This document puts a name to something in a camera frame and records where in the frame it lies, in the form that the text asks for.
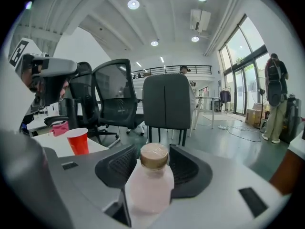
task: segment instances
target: air conditioning unit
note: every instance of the air conditioning unit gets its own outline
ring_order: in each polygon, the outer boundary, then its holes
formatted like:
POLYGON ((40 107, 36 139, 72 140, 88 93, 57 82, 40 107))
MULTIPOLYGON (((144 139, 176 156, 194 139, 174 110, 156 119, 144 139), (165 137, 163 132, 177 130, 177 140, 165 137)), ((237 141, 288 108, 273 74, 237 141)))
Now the air conditioning unit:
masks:
POLYGON ((190 29, 201 33, 208 28, 211 13, 204 10, 191 10, 190 29))

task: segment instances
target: ceiling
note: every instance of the ceiling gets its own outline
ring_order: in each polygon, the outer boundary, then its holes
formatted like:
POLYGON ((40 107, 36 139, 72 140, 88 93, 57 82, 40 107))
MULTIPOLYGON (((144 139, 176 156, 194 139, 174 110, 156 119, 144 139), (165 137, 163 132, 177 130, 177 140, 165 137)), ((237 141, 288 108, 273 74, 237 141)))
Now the ceiling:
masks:
POLYGON ((160 66, 154 62, 160 56, 172 59, 166 65, 177 64, 180 59, 196 58, 200 62, 229 3, 229 0, 138 0, 140 7, 131 10, 128 1, 34 0, 32 9, 25 10, 19 21, 10 53, 22 37, 27 37, 52 56, 61 35, 71 34, 80 26, 93 35, 112 59, 128 58, 133 64, 143 60, 149 67, 160 66), (191 41, 198 35, 190 30, 191 9, 211 13, 208 28, 196 43, 191 41), (158 41, 159 45, 152 47, 151 41, 158 41))

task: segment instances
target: bottle cap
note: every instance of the bottle cap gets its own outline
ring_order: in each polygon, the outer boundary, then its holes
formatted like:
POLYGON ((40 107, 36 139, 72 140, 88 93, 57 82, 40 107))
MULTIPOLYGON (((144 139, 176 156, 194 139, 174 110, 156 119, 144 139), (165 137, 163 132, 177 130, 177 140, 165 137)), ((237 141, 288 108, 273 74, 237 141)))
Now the bottle cap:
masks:
POLYGON ((161 169, 167 158, 167 148, 160 143, 148 143, 141 148, 141 164, 146 168, 161 169))

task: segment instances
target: red plastic cup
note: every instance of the red plastic cup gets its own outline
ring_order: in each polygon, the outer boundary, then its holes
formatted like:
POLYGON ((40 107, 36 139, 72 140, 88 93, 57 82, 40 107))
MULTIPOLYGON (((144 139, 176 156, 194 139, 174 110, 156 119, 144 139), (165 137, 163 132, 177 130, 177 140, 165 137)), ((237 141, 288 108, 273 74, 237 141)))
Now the red plastic cup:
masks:
POLYGON ((88 129, 86 128, 77 128, 65 133, 75 155, 84 155, 89 153, 87 132, 88 129))

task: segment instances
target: black railing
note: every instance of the black railing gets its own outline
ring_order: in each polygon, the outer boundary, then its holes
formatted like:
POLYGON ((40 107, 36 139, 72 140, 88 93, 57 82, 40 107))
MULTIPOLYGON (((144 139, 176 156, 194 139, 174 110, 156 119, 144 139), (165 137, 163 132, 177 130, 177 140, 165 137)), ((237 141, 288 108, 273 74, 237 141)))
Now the black railing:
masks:
MULTIPOLYGON (((133 79, 148 77, 155 74, 164 74, 164 73, 179 73, 180 67, 182 65, 172 65, 166 67, 156 67, 150 69, 142 69, 139 71, 134 71, 132 73, 133 79)), ((191 70, 188 74, 212 74, 210 65, 187 65, 187 68, 191 70)))

